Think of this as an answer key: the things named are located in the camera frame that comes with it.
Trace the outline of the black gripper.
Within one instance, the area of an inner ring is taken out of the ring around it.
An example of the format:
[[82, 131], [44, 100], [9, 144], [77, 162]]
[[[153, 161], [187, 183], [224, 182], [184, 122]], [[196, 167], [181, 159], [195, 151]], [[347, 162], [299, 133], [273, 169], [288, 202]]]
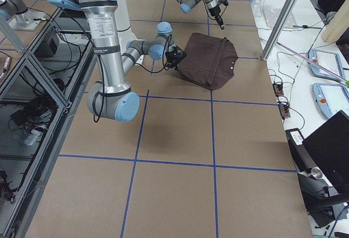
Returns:
[[182, 50], [179, 46], [173, 47], [172, 51], [165, 53], [166, 55], [166, 64], [165, 67], [178, 70], [179, 63], [186, 58], [187, 53]]
[[209, 10], [211, 17], [215, 18], [220, 29], [225, 29], [223, 19], [220, 16], [221, 9], [220, 9], [219, 5], [216, 5], [214, 7], [210, 7], [210, 8], [208, 8], [208, 10]]

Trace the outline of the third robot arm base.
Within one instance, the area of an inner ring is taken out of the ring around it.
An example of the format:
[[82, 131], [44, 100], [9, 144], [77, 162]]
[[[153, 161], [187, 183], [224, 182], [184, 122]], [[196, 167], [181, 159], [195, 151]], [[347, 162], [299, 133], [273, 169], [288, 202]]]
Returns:
[[10, 20], [14, 30], [33, 31], [45, 20], [45, 13], [30, 10], [23, 0], [1, 0], [1, 17]]

